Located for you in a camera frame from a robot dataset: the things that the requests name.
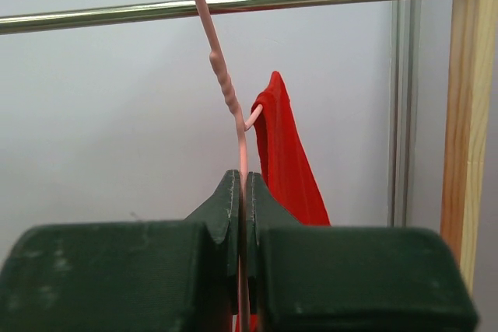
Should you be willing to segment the metal corner post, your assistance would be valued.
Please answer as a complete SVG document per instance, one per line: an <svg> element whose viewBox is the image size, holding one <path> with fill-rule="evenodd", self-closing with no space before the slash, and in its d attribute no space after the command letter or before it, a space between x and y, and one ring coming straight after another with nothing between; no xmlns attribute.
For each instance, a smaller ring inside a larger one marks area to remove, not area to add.
<svg viewBox="0 0 498 332"><path fill-rule="evenodd" d="M421 1L391 3L388 225L407 224L416 129Z"/></svg>

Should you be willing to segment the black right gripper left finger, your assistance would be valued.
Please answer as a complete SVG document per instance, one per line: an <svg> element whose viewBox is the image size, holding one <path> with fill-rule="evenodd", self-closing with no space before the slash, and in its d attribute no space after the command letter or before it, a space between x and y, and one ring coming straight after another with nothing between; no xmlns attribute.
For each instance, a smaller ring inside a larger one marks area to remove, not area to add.
<svg viewBox="0 0 498 332"><path fill-rule="evenodd" d="M182 220L39 225L1 270L3 331L229 331L240 178Z"/></svg>

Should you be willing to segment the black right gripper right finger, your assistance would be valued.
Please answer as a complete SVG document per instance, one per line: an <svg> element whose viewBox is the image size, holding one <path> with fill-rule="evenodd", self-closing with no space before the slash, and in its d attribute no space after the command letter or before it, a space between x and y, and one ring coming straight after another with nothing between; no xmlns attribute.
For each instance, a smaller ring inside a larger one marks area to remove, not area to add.
<svg viewBox="0 0 498 332"><path fill-rule="evenodd" d="M247 178L247 255L258 331L474 331L448 245L421 228L304 225Z"/></svg>

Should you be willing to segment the red t shirt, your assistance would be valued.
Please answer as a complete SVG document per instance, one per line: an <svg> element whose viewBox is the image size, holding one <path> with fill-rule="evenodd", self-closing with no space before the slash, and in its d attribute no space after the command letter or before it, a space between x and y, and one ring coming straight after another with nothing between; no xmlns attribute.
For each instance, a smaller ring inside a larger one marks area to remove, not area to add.
<svg viewBox="0 0 498 332"><path fill-rule="evenodd" d="M261 172L246 188L249 329L337 331L331 280L338 274L339 234L297 133L285 83L273 72L255 103Z"/></svg>

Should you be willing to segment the wooden clothes rack frame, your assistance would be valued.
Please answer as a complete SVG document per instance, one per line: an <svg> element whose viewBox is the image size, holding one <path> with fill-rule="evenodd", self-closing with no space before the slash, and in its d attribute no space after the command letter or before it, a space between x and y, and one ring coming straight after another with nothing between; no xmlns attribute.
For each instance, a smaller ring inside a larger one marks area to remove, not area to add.
<svg viewBox="0 0 498 332"><path fill-rule="evenodd" d="M440 232L468 290L486 150L497 0L453 0Z"/></svg>

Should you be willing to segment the metal hanging rod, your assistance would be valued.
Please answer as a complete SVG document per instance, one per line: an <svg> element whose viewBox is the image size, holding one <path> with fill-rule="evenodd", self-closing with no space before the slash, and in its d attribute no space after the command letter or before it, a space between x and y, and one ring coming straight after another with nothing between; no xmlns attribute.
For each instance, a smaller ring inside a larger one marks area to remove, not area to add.
<svg viewBox="0 0 498 332"><path fill-rule="evenodd" d="M266 10L398 0L207 0L213 15ZM1 34L66 30L120 23L178 19L198 14L193 0L112 6L66 12L49 12L1 18Z"/></svg>

